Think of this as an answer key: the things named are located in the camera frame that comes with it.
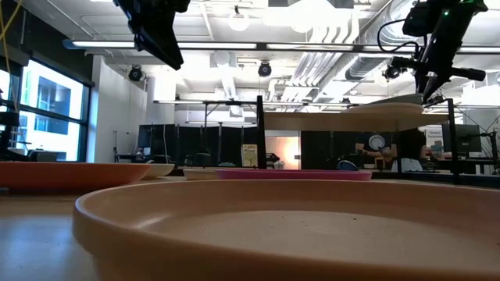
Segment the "yellow poster sign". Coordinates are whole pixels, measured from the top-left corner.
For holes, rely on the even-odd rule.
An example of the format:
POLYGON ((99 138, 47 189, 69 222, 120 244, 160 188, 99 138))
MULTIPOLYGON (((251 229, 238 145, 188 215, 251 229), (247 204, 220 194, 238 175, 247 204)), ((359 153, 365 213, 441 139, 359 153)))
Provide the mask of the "yellow poster sign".
POLYGON ((258 147, 256 144, 241 146, 241 160, 243 167, 256 168, 258 166, 258 147))

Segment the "low strip light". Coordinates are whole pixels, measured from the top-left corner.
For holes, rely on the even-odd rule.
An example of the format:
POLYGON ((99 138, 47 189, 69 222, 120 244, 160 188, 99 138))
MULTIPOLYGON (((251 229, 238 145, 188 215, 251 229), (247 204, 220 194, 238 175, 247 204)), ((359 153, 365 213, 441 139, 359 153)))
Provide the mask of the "low strip light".
POLYGON ((257 105, 257 101, 234 101, 234 100, 227 100, 227 101, 197 101, 197 100, 176 100, 176 101, 160 101, 160 100, 154 100, 153 103, 155 104, 166 104, 166 105, 257 105))

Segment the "black computer monitor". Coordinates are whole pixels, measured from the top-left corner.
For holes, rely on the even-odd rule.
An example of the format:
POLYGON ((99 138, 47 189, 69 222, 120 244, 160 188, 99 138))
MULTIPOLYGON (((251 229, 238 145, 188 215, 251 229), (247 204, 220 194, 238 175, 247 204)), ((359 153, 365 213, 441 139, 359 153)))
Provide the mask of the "black computer monitor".
MULTIPOLYGON (((452 135, 450 126, 441 126, 443 135, 444 151, 452 151, 452 135)), ((477 125, 455 125, 455 142, 458 153, 482 152, 480 142, 480 127, 477 125)))

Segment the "person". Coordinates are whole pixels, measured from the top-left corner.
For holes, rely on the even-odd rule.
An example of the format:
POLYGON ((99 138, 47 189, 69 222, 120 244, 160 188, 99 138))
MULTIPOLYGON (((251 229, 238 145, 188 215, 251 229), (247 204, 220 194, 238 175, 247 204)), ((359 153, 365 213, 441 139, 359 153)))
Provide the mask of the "person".
POLYGON ((384 166, 391 167, 392 159, 389 155, 391 150, 391 133, 362 132, 356 139, 355 151, 360 155, 360 166, 362 168, 375 167, 377 159, 384 161, 384 166))
POLYGON ((396 134, 391 144, 392 167, 391 171, 398 171, 401 163, 403 172, 422 172, 421 161, 427 151, 427 139, 424 132, 418 128, 404 130, 396 134))

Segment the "orange-red plastic plate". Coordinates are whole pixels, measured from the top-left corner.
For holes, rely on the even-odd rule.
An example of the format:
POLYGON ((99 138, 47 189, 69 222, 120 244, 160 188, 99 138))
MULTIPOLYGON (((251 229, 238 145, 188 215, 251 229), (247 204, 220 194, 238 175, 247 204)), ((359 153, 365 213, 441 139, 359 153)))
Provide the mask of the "orange-red plastic plate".
POLYGON ((100 190, 139 181, 149 169, 130 163, 0 162, 0 188, 100 190))

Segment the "peach plastic plate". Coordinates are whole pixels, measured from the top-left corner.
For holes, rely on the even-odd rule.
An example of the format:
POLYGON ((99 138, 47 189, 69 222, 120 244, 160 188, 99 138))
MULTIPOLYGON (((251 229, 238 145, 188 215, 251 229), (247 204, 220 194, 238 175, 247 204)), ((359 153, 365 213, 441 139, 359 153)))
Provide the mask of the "peach plastic plate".
POLYGON ((500 190, 336 180, 147 183, 77 199, 102 281, 500 281, 500 190))

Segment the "black equipment stand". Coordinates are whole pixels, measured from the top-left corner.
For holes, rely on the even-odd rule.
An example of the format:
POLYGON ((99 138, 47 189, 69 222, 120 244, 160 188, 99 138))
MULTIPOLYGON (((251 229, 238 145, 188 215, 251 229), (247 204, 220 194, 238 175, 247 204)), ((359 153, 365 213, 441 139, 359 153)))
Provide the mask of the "black equipment stand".
POLYGON ((23 160, 23 155, 9 150, 13 128, 18 125, 18 113, 0 112, 0 162, 23 160))

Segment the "black partition curtain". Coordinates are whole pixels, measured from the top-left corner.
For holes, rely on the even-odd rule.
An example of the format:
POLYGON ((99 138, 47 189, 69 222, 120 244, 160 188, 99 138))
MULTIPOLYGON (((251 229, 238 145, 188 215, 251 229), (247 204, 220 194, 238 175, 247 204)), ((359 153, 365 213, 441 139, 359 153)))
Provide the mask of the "black partition curtain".
POLYGON ((138 152, 145 161, 177 166, 243 166, 242 148, 257 143, 256 127, 141 125, 138 152))
POLYGON ((360 157, 355 152, 358 136, 356 132, 302 131, 301 168, 332 170, 341 160, 359 165, 360 157))

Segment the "tan plates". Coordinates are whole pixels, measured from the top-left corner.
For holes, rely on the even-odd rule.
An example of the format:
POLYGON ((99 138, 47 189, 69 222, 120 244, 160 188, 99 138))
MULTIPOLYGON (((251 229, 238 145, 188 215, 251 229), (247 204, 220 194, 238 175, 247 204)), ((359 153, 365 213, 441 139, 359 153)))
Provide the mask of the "tan plates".
POLYGON ((422 112, 423 107, 421 105, 404 102, 366 104, 350 107, 344 110, 344 113, 361 114, 421 114, 422 112))

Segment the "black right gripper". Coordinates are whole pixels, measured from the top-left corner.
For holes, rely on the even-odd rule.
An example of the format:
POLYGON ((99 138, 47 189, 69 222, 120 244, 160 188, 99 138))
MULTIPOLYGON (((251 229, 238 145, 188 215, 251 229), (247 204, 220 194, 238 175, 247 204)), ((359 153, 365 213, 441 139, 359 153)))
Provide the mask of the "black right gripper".
POLYGON ((428 23, 432 32, 427 34, 430 39, 425 39, 425 48, 418 54, 418 58, 394 57, 391 60, 392 66, 416 71, 416 93, 423 94, 424 102, 449 82, 452 76, 477 81, 485 78, 486 73, 483 70, 459 69, 452 66, 455 54, 462 46, 465 32, 476 14, 476 10, 429 10, 428 23))

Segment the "silver ventilation duct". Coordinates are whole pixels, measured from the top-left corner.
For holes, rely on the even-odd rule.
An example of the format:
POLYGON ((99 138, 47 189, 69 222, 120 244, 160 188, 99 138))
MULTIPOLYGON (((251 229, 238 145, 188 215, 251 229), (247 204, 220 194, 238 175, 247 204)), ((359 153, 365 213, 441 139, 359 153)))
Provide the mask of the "silver ventilation duct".
MULTIPOLYGON (((394 20, 403 20, 408 15, 413 7, 415 0, 389 0, 388 4, 381 9, 375 20, 373 20, 367 28, 359 35, 357 43, 377 45, 377 32, 383 24, 394 20)), ((385 27, 380 35, 382 44, 400 45, 406 41, 412 40, 410 36, 402 33, 403 23, 394 23, 385 27)), ((345 72, 348 79, 362 80, 368 76, 370 72, 376 69, 385 61, 385 58, 370 58, 364 54, 354 60, 350 68, 345 72)))

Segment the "white plastic plate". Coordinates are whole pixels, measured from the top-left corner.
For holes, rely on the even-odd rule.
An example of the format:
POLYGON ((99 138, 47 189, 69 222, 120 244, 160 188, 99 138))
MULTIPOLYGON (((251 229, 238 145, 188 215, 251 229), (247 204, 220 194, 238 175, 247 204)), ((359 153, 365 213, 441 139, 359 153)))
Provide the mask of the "white plastic plate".
POLYGON ((184 169, 184 177, 187 180, 217 180, 218 176, 214 169, 184 169))
POLYGON ((143 176, 143 180, 153 180, 161 176, 169 175, 175 168, 174 164, 170 163, 149 163, 148 171, 143 176))

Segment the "magenta pink plastic plate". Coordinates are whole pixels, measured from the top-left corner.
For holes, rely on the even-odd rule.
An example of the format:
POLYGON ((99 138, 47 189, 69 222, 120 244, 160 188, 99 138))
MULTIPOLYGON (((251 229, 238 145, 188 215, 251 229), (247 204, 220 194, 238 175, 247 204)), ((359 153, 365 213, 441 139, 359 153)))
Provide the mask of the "magenta pink plastic plate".
POLYGON ((217 169, 220 180, 354 180, 370 181, 372 173, 348 170, 217 169))

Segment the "long ceiling light bar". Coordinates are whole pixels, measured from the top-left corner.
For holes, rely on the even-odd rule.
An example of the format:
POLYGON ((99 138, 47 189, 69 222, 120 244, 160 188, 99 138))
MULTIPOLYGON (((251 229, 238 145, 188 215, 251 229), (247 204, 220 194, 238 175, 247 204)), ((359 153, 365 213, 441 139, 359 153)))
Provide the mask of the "long ceiling light bar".
MULTIPOLYGON (((63 40, 68 49, 135 49, 133 41, 75 41, 63 40)), ((268 43, 268 42, 217 42, 217 41, 180 41, 180 50, 203 51, 256 51, 256 52, 341 52, 378 54, 377 45, 365 44, 316 44, 316 43, 268 43)))

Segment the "large window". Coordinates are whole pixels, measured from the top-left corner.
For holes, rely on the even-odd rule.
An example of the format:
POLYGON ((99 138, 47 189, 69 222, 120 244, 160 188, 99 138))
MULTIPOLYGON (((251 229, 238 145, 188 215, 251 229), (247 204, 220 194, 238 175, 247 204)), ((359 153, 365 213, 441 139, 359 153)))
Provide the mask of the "large window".
POLYGON ((15 112, 7 147, 41 150, 58 162, 86 160, 90 87, 46 65, 0 62, 0 112, 15 112))

